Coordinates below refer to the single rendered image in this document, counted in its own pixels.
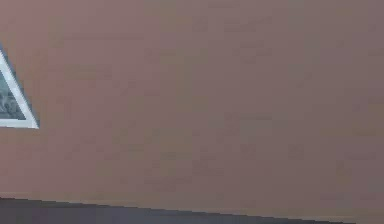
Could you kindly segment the white framed wall picture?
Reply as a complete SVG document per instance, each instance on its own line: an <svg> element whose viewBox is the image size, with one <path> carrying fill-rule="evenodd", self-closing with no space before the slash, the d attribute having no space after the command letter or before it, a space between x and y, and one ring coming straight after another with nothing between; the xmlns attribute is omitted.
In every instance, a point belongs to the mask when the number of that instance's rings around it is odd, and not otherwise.
<svg viewBox="0 0 384 224"><path fill-rule="evenodd" d="M0 43L0 128L39 129L32 103Z"/></svg>

